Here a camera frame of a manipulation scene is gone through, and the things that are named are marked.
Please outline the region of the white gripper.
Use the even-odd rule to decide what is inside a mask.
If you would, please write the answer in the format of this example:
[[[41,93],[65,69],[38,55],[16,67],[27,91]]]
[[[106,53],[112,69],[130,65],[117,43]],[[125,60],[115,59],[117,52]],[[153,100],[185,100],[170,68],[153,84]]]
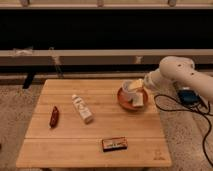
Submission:
[[[150,90],[158,90],[160,83],[162,82],[162,75],[159,70],[149,72],[144,77],[144,86]],[[128,90],[133,91],[143,87],[143,80],[138,79],[133,81],[129,86]]]

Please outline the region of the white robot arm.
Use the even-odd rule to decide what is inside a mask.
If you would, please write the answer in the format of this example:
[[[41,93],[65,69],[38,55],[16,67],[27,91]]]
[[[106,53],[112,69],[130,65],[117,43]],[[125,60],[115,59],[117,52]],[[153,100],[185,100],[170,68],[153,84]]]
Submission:
[[[164,57],[159,67],[138,81],[134,88],[160,91],[166,84],[179,82],[213,103],[213,77],[195,70],[195,63],[186,57]]]

